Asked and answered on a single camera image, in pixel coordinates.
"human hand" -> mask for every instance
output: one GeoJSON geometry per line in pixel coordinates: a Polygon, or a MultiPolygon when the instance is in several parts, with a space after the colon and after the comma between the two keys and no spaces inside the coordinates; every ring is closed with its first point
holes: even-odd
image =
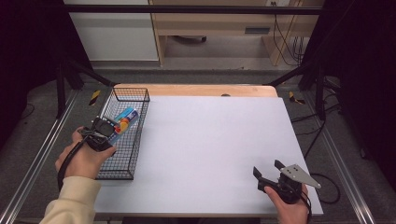
{"type": "MultiPolygon", "coordinates": [[[[69,152],[73,149],[73,147],[78,144],[78,142],[82,141],[82,136],[78,132],[82,127],[75,130],[72,134],[73,143],[64,149],[64,152],[61,153],[58,160],[55,162],[56,171],[59,172],[59,169],[64,163],[64,159],[67,157],[69,152]]],[[[76,153],[73,160],[70,161],[70,164],[67,166],[66,173],[64,177],[69,176],[84,176],[90,179],[95,179],[99,173],[100,167],[102,163],[109,158],[116,151],[115,147],[110,147],[105,151],[97,152],[90,148],[88,144],[84,143],[82,148],[76,153]]]]}
{"type": "MultiPolygon", "coordinates": [[[[264,190],[276,207],[277,218],[280,224],[306,224],[308,208],[301,199],[297,203],[287,204],[282,201],[276,191],[271,187],[266,186],[264,190]]],[[[308,189],[305,184],[303,184],[303,192],[308,195],[308,189]]]]}

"sweater sleeve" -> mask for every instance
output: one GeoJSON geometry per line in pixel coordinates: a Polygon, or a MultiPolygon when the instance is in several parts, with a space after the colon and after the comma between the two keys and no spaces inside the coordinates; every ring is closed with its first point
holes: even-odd
{"type": "Polygon", "coordinates": [[[50,202],[40,223],[93,223],[93,205],[100,183],[82,176],[64,179],[59,198],[50,202]]]}

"white table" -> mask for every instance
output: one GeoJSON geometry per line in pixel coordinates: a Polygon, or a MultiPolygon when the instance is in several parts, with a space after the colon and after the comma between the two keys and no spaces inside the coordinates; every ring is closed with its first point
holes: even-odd
{"type": "MultiPolygon", "coordinates": [[[[277,97],[150,96],[133,181],[102,180],[98,214],[143,217],[268,217],[256,166],[306,164],[277,97]]],[[[308,188],[314,215],[323,214],[308,188]]]]}

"person's arm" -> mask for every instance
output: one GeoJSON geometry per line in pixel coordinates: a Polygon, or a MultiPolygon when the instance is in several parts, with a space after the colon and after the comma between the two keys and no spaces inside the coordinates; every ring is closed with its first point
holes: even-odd
{"type": "MultiPolygon", "coordinates": [[[[73,144],[66,147],[55,162],[57,171],[68,153],[82,140],[82,136],[75,131],[72,139],[73,144]]],[[[102,163],[113,155],[115,150],[111,147],[105,151],[96,152],[84,144],[66,169],[59,198],[49,203],[40,223],[93,223],[95,215],[93,205],[101,187],[94,179],[102,163]]]]}
{"type": "MultiPolygon", "coordinates": [[[[302,200],[295,204],[287,204],[271,187],[265,187],[264,190],[276,207],[279,224],[306,224],[308,208],[302,200]]],[[[308,195],[306,185],[303,185],[303,192],[308,195]]]]}

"black wire basket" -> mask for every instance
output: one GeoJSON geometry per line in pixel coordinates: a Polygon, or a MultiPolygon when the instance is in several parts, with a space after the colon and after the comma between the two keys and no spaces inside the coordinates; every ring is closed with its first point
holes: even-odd
{"type": "Polygon", "coordinates": [[[113,119],[129,106],[137,111],[139,119],[117,140],[116,153],[103,163],[97,179],[134,179],[140,137],[149,108],[149,91],[145,88],[113,88],[101,117],[113,119]]]}

